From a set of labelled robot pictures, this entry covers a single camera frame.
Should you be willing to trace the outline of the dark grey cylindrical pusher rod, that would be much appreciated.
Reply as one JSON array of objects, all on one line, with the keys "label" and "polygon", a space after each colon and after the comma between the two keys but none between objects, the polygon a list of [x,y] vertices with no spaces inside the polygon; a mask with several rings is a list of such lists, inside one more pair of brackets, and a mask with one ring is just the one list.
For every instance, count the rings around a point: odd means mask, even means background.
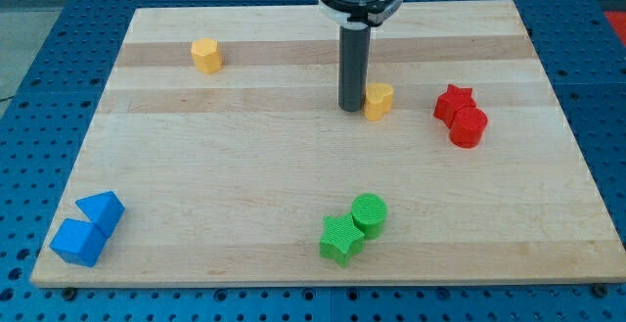
[{"label": "dark grey cylindrical pusher rod", "polygon": [[339,31],[338,105],[345,112],[359,112],[365,98],[370,29]]}]

